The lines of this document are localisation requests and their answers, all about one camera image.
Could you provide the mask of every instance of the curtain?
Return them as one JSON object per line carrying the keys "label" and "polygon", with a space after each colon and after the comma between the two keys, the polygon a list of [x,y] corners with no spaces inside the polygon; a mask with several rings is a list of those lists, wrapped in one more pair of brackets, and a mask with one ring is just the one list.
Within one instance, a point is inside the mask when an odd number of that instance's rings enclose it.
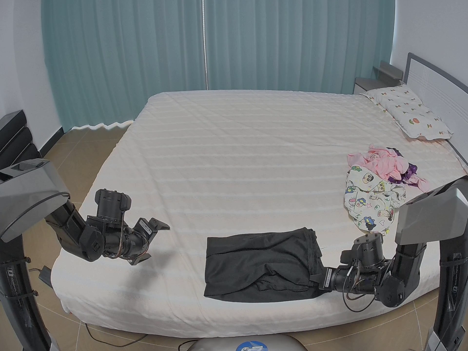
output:
{"label": "curtain", "polygon": [[395,0],[205,0],[208,88],[352,93],[394,21]]}
{"label": "curtain", "polygon": [[65,131],[135,119],[148,97],[206,89],[201,0],[42,0]]}

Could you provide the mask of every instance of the white bed sheet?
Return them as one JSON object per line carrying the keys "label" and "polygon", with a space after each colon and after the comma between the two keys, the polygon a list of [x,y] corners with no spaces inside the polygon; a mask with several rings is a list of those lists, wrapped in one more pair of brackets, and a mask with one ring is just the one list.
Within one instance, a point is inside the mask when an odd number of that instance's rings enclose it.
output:
{"label": "white bed sheet", "polygon": [[[358,95],[287,91],[193,91],[151,97],[103,164],[80,213],[96,213],[99,188],[132,198],[126,221],[155,217],[152,258],[130,266],[88,263],[64,250],[52,284],[65,310],[91,324],[164,336],[213,337],[302,331],[389,311],[374,302],[348,311],[340,293],[306,301],[230,303],[205,298],[209,236],[313,228],[325,266],[360,235],[343,206],[346,154],[396,147],[433,188],[465,174],[445,141],[406,138],[392,118]],[[409,188],[409,198],[419,194]],[[395,228],[384,252],[395,252]],[[438,286],[429,243],[412,300]],[[356,307],[362,307],[364,298]]]}

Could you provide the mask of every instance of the folded black garment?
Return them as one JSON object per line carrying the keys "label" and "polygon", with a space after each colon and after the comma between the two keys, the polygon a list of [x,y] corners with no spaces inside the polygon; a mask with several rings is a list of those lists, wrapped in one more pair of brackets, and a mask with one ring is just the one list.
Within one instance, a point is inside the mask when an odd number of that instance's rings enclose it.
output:
{"label": "folded black garment", "polygon": [[310,276],[323,273],[315,231],[208,238],[205,296],[222,301],[275,302],[316,298]]}

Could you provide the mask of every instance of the white headboard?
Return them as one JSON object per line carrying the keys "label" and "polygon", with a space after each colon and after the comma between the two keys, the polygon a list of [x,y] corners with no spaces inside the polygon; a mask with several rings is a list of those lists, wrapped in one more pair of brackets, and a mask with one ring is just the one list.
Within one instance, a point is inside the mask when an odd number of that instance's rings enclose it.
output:
{"label": "white headboard", "polygon": [[426,60],[408,53],[404,82],[453,132],[448,140],[468,160],[468,87]]}

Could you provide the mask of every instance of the nightstand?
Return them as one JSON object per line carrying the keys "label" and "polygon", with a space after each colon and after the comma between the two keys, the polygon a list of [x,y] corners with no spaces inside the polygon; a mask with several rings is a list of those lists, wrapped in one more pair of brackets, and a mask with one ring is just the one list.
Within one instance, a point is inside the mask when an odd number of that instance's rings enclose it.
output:
{"label": "nightstand", "polygon": [[403,79],[403,71],[381,61],[379,67],[372,67],[377,79],[356,78],[354,80],[354,95],[373,90],[375,88],[392,87],[400,85]]}

